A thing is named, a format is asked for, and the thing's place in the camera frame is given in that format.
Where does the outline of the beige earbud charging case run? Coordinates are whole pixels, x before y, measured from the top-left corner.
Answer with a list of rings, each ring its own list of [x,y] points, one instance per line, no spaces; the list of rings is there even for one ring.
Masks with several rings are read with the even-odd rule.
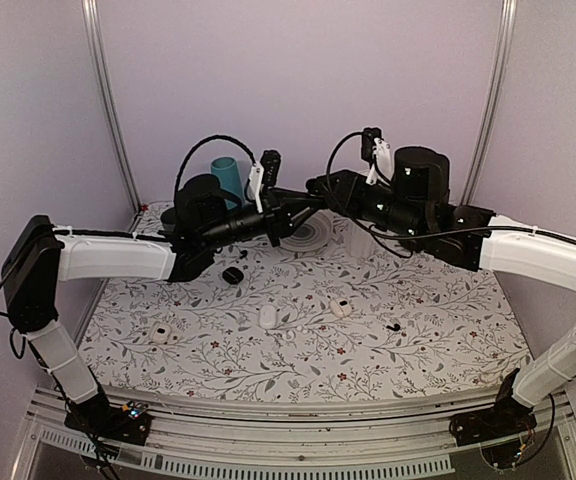
[[[352,314],[352,305],[347,299],[332,299],[329,307],[333,315],[337,318],[345,318]]]

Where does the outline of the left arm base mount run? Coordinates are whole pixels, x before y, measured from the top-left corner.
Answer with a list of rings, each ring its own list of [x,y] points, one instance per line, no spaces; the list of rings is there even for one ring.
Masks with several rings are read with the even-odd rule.
[[[90,436],[144,446],[153,420],[147,410],[147,404],[135,401],[112,406],[101,391],[80,404],[70,402],[64,424]]]

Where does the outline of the black earbud case gold trim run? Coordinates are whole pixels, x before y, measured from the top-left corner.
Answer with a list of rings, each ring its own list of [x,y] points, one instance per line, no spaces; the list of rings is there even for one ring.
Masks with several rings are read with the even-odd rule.
[[[326,190],[309,190],[308,194],[316,211],[330,209],[330,194]]]

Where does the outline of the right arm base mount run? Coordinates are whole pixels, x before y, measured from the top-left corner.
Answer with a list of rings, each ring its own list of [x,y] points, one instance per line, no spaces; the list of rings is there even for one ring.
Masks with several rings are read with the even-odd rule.
[[[449,432],[458,446],[525,433],[526,440],[515,439],[508,444],[485,447],[482,451],[485,462],[490,466],[510,469],[517,467],[523,460],[536,426],[533,408],[515,401],[512,398],[512,387],[502,385],[491,407],[454,415],[450,419]]]

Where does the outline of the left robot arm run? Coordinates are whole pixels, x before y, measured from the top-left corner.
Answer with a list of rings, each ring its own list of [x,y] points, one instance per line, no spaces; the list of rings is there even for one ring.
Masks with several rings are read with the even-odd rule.
[[[34,216],[1,270],[0,316],[30,343],[61,386],[79,419],[96,434],[116,426],[116,412],[58,321],[60,282],[143,278],[188,282],[214,262],[222,247],[265,235],[272,245],[292,235],[326,206],[322,196],[275,187],[243,204],[212,174],[197,175],[176,192],[171,216],[158,237],[127,232],[59,230]]]

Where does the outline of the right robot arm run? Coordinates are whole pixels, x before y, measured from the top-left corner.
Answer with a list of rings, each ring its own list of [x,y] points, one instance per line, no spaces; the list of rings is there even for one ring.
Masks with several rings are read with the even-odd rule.
[[[529,227],[495,212],[452,206],[446,156],[425,147],[394,153],[384,185],[341,170],[311,179],[309,192],[330,210],[390,232],[404,248],[466,270],[516,274],[576,292],[576,239]],[[536,360],[503,381],[485,427],[505,436],[548,394],[576,378],[576,323]]]

